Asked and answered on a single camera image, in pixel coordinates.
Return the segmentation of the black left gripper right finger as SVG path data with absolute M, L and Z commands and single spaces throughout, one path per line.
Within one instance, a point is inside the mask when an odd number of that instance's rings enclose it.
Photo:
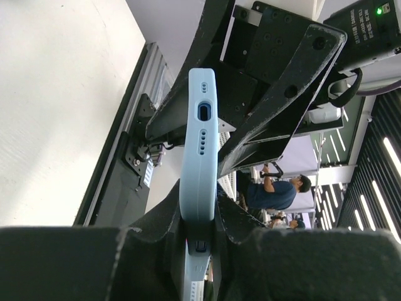
M 225 195 L 212 247 L 217 300 L 399 300 L 387 231 L 269 229 Z

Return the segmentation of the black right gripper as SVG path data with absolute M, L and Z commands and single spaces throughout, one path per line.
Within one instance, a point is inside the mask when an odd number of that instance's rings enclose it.
M 217 62 L 219 126 L 236 129 L 219 151 L 220 176 L 283 153 L 346 43 L 344 31 L 299 14 L 259 1 L 251 8 L 234 3 L 206 1 L 182 68 L 145 132 L 155 141 L 185 126 L 189 72 Z

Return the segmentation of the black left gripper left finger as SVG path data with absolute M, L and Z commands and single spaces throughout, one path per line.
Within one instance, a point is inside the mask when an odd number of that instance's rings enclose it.
M 1 229 L 2 300 L 182 300 L 179 186 L 126 228 Z

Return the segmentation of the light blue cased phone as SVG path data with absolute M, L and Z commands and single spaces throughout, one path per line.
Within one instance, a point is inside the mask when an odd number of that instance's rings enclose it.
M 189 104 L 179 207 L 185 232 L 183 300 L 195 300 L 193 285 L 204 280 L 211 257 L 217 196 L 219 126 L 215 73 L 189 71 Z

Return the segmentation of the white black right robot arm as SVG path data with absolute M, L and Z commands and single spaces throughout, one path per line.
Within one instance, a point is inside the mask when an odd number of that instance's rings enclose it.
M 398 13 L 395 1 L 357 1 L 318 23 L 261 1 L 207 1 L 146 141 L 183 145 L 195 137 L 188 96 L 200 68 L 215 78 L 219 118 L 234 127 L 219 151 L 219 175 L 279 159 L 305 113 L 329 101 L 332 83 L 348 71 L 358 77 L 333 101 L 342 107 L 356 94 L 364 66 L 400 53 Z

